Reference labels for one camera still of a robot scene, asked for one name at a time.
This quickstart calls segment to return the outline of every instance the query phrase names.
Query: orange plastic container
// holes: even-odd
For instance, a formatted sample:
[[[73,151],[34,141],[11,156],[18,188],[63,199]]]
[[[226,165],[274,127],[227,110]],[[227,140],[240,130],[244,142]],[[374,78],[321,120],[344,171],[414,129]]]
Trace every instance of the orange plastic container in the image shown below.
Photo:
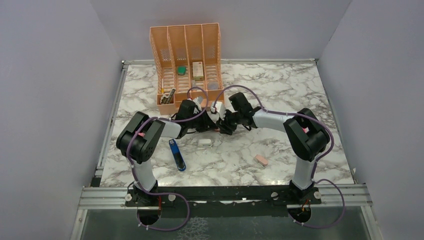
[[[193,87],[193,62],[203,62],[204,80],[196,81],[195,84],[207,92],[209,103],[206,103],[200,90],[193,90],[189,96],[202,96],[202,107],[210,107],[223,89],[220,25],[208,23],[151,27],[150,44],[157,70],[156,104],[160,114],[176,113],[181,102],[187,99],[187,90]],[[177,75],[178,67],[186,67],[185,75]],[[162,88],[164,94],[169,94],[172,88],[176,89],[169,104],[160,103]],[[224,102],[224,95],[219,100]]]

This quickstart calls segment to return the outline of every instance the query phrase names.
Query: white marble surface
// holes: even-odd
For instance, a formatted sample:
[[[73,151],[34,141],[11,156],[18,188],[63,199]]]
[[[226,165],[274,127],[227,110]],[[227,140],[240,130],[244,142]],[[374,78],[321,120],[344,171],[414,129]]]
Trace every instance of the white marble surface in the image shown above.
[[[333,151],[319,163],[315,179],[337,184],[353,184],[336,124],[315,64],[223,64],[224,86],[251,88],[269,110],[294,112],[310,108],[334,134]],[[114,123],[101,187],[122,187],[132,180],[130,165],[115,147],[116,139],[136,111],[158,116],[156,91],[158,77],[154,65],[130,65]],[[255,98],[244,89],[225,92],[226,107],[233,110],[228,96],[244,92],[253,107]],[[213,147],[198,148],[198,139],[212,139]],[[177,140],[187,165],[177,170],[168,144],[161,138],[151,157],[153,174],[160,186],[247,186],[285,185],[295,172],[296,155],[287,135],[271,129],[247,131],[238,127],[233,135],[218,132],[188,134]],[[254,161],[255,155],[269,160],[267,167]]]

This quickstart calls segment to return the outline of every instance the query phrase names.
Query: blue box cutter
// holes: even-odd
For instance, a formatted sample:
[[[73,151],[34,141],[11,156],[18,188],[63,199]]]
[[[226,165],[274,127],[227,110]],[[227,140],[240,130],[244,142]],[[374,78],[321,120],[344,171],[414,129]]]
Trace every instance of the blue box cutter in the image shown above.
[[[178,148],[177,143],[174,139],[169,140],[169,146],[171,147],[173,159],[175,160],[176,167],[178,168],[178,170],[180,170],[181,172],[186,170],[186,163],[184,162],[180,149]]]

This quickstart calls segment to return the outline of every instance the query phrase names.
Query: green block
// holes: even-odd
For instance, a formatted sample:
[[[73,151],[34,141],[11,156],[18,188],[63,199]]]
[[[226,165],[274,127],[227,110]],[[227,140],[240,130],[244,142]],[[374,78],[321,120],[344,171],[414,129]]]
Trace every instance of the green block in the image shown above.
[[[187,71],[187,67],[185,66],[179,66],[176,70],[177,74],[181,76],[185,75],[186,71]]]

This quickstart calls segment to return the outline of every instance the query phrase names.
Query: white wall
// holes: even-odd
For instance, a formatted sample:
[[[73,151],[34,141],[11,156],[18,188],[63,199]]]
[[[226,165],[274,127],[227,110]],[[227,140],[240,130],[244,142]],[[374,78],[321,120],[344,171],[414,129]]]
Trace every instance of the white wall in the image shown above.
[[[153,26],[220,23],[223,59],[319,58],[351,0],[90,0],[119,56],[153,59]]]
[[[89,0],[0,1],[0,239],[68,239],[121,59]]]
[[[353,0],[318,70],[386,240],[423,239],[424,1]]]

